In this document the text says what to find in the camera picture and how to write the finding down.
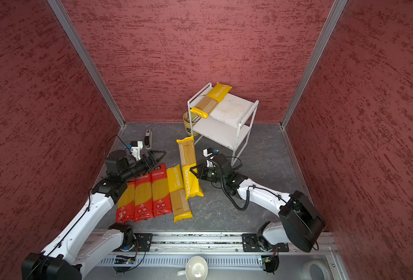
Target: white tape roll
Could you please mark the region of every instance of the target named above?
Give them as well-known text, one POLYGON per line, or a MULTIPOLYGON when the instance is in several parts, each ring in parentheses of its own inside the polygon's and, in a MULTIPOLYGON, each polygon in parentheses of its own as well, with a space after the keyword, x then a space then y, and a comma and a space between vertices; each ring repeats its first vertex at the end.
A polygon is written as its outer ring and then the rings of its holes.
POLYGON ((311 275, 311 266, 316 265, 321 272, 323 273, 324 280, 331 280, 331 273, 327 269, 326 265, 322 263, 321 261, 310 261, 304 264, 303 266, 303 278, 304 280, 320 280, 322 279, 321 277, 313 276, 311 275))

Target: yellow pasta package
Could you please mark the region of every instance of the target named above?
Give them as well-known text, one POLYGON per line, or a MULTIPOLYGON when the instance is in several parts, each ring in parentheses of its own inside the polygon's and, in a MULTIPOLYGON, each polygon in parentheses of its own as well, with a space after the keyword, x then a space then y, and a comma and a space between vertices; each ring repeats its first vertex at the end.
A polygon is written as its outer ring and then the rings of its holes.
POLYGON ((194 136, 177 140, 180 150, 181 170, 183 172, 184 189, 186 200, 196 195, 203 197, 202 189, 199 186, 199 179, 192 174, 189 169, 196 166, 196 152, 194 151, 194 136))
POLYGON ((217 85, 191 109, 191 112, 206 119, 209 116, 209 113, 211 113, 217 104, 223 100, 230 89, 232 89, 231 86, 217 83, 217 85))
POLYGON ((135 212, 135 182, 128 182, 127 189, 118 200, 118 209, 116 210, 116 222, 126 223, 133 220, 135 212))
POLYGON ((169 185, 167 183, 166 164, 159 164, 150 174, 152 181, 153 216, 172 213, 170 209, 169 185))
POLYGON ((153 218, 150 174, 135 181, 135 222, 153 218))
POLYGON ((189 202, 186 200, 180 165, 168 168, 166 173, 174 223, 192 218, 191 207, 189 207, 189 202))

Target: red wall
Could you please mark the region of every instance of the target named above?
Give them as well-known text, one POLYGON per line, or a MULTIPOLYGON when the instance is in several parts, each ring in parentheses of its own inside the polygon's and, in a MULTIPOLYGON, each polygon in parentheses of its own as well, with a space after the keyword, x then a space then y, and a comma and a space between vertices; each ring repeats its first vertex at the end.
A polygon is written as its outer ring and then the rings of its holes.
POLYGON ((82 207, 118 129, 46 0, 0 2, 0 279, 82 207))
POLYGON ((349 1, 288 124, 351 280, 413 279, 413 1, 349 1))
POLYGON ((333 0, 62 2, 127 121, 181 121, 218 81, 278 122, 333 0))

